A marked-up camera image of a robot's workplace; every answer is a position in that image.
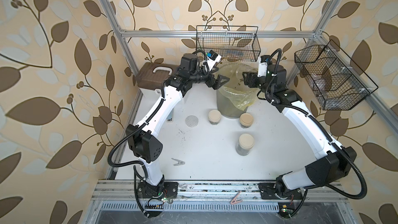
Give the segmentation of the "patterned white jar lid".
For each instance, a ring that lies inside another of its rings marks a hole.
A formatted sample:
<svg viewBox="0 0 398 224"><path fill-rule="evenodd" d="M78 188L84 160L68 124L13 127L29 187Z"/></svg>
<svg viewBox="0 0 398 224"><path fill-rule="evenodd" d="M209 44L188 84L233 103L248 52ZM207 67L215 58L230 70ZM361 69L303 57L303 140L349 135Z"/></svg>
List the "patterned white jar lid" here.
<svg viewBox="0 0 398 224"><path fill-rule="evenodd" d="M190 115L185 119L185 124L189 128L194 128L199 124L199 118L195 115Z"/></svg>

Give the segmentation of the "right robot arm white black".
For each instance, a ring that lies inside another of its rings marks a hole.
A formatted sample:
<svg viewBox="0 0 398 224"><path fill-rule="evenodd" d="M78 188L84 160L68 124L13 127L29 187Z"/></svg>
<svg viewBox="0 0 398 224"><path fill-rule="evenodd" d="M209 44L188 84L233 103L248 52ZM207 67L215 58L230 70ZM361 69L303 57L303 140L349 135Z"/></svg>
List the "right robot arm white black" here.
<svg viewBox="0 0 398 224"><path fill-rule="evenodd" d="M278 176L275 195L285 199L289 193L299 188L308 190L328 187L346 198L363 199L367 195L368 186L354 163L357 153L352 147L345 147L336 140L306 107L302 98L294 90L287 88L286 71L279 65L281 59L280 48L271 55L262 55L257 73L243 73L244 84L249 88L258 88L264 94L262 100L276 107L295 125L312 149L316 161L299 171ZM360 192L355 195L331 184L347 176L350 171L355 173L361 185Z"/></svg>

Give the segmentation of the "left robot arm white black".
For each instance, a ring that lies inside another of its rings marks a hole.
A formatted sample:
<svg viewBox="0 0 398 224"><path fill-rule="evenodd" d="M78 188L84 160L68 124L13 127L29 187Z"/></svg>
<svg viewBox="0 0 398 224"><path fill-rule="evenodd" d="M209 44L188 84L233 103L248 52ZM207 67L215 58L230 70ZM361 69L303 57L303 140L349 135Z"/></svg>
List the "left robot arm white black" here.
<svg viewBox="0 0 398 224"><path fill-rule="evenodd" d="M110 151L107 162L113 168L122 168L135 164L143 168L144 190L149 198L166 196L164 175L161 172L158 158L163 145L157 136L167 117L174 107L183 99L193 84L204 83L208 88L217 90L225 85L229 78L214 73L222 56L211 50L197 50L192 54L184 54L176 71L161 84L161 95L148 114L136 125L129 125L126 136ZM115 163L113 155L117 149L127 142L129 149L137 160Z"/></svg>

